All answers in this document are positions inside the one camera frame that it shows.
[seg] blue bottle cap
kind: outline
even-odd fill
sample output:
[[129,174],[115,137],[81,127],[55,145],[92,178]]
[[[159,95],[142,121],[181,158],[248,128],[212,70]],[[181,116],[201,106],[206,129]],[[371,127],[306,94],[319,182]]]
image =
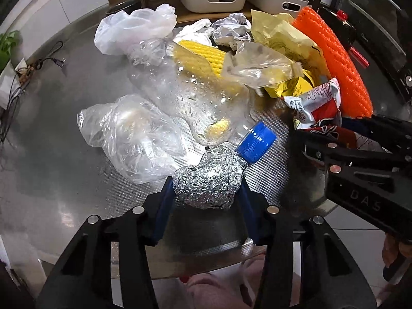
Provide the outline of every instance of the blue bottle cap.
[[276,134],[272,130],[263,122],[258,122],[242,140],[236,151],[248,163],[254,164],[271,147],[276,138]]

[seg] plastic bottle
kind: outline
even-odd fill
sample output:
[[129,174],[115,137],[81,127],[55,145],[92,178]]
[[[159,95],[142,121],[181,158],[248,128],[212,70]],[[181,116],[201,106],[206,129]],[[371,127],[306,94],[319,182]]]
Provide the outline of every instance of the plastic bottle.
[[249,90],[217,77],[207,60],[167,39],[130,49],[129,79],[169,116],[183,118],[204,146],[230,142],[250,164],[276,140],[276,134],[250,116]]

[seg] orange scrubbing pad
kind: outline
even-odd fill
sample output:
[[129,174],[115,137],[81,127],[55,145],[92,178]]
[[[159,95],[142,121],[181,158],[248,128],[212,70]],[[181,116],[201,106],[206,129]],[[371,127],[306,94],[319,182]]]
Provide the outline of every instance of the orange scrubbing pad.
[[332,77],[336,77],[339,81],[342,114],[352,118],[370,117],[373,107],[366,87],[332,29],[310,7],[303,8],[292,25],[322,49]]

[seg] cable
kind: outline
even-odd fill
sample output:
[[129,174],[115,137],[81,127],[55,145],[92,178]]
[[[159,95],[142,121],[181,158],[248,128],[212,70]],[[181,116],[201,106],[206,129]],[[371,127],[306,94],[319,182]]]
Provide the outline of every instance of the cable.
[[[57,51],[59,51],[63,47],[63,45],[64,43],[62,41],[57,41],[53,45],[51,50],[48,52],[45,58],[38,59],[37,61],[35,61],[32,67],[30,65],[28,67],[21,67],[15,73],[14,78],[12,80],[12,84],[10,86],[9,99],[7,102],[6,109],[0,115],[0,143],[2,145],[7,138],[7,134],[13,122],[14,114],[16,113],[16,109],[20,103],[20,95],[25,92],[26,87],[30,83],[30,78],[31,78],[33,70],[41,69],[43,67],[44,61],[46,60],[51,60],[57,66],[63,67],[65,63],[65,59],[60,60],[60,59],[56,59],[52,57],[52,55],[55,54]],[[18,73],[24,70],[26,70],[26,73],[24,75],[27,76],[27,81],[23,85],[19,85],[15,90],[13,90],[14,80],[16,79],[16,76],[19,77]]]
[[65,59],[64,60],[60,60],[60,59],[56,59],[53,58],[52,55],[55,54],[57,51],[59,51],[62,47],[63,47],[64,43],[63,41],[57,41],[53,47],[51,48],[51,50],[49,51],[49,53],[46,55],[45,58],[43,59],[38,59],[34,62],[33,67],[35,70],[39,70],[43,67],[43,63],[46,60],[51,60],[53,61],[53,63],[55,63],[57,66],[59,67],[63,67],[64,63],[65,63]]

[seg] green plant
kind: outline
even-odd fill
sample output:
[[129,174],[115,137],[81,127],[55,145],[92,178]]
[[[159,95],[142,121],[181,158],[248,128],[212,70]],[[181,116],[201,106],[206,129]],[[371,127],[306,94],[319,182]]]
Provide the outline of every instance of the green plant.
[[18,31],[12,31],[8,34],[0,34],[0,73],[10,60],[12,48],[19,42],[18,33]]

